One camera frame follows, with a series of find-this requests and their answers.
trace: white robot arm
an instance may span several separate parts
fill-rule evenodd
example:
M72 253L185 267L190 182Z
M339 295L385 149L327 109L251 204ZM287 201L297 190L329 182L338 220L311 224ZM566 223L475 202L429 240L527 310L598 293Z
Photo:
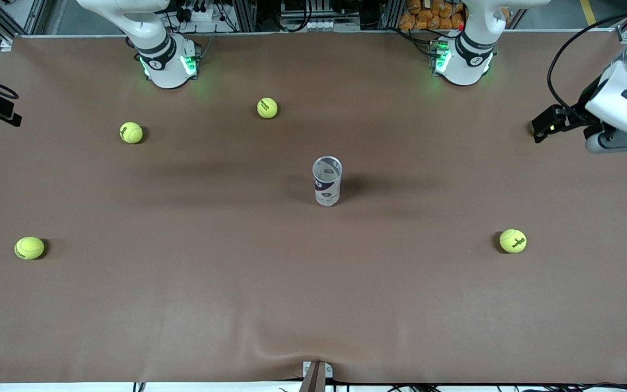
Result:
M157 86L173 89L196 77L199 54L195 43L168 33L154 13L170 0L77 0L81 7L110 20L127 34L146 76Z
M627 47L582 92L576 105L553 105L532 121L537 143L549 134L581 126L587 127L585 147L590 152L627 151Z
M500 8L533 8L550 0L464 0L468 20L462 32L442 37L442 47L433 60L436 74L460 86L478 82L493 58L493 48L505 30L507 21Z

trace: yellow floor line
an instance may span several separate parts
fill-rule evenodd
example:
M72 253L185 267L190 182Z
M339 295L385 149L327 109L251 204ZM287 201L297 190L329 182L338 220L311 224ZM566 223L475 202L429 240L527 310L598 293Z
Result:
M592 25L596 23L597 18L594 17L594 11L592 11L592 5L589 3L589 0L580 0L580 4L582 5L582 12L585 13L587 24Z

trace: white robot link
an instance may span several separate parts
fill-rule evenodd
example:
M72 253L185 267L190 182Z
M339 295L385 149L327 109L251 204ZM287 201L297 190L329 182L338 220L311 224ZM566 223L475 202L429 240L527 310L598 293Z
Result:
M577 104L559 102L533 119L537 143L550 134L584 126L588 151L627 151L627 47L585 88Z
M534 8L550 0L464 0L468 10L465 28L458 35L433 42L435 74L459 86L468 86L488 72L493 49L507 20L500 8Z
M168 33L155 12L170 0L77 0L81 7L110 20L127 34L144 73L164 89L181 86L196 77L199 46L181 34Z

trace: tennis ball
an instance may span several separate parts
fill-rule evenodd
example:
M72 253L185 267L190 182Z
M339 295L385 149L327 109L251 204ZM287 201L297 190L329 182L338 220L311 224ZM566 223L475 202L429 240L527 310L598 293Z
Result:
M142 127L136 122L125 122L122 127L120 127L120 137L127 143L137 143L142 140L142 136L144 136Z
M517 229L505 230L500 235L500 246L509 253L520 253L527 247L527 236Z
M258 114L264 119L271 119L277 114L277 102L274 99L261 99L258 101Z
M45 250L45 244L37 237L23 237L13 247L14 252L23 260L37 259Z

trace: table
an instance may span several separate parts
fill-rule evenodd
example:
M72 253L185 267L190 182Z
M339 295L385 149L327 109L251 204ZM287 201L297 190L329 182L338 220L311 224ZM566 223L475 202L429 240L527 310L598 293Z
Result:
M0 382L287 379L309 359L346 382L627 382L627 153L526 126L569 35L505 34L463 88L394 34L217 37L170 91L122 39L15 40ZM557 89L573 102L619 50L585 35ZM495 248L507 228L524 253ZM16 258L28 235L44 259Z

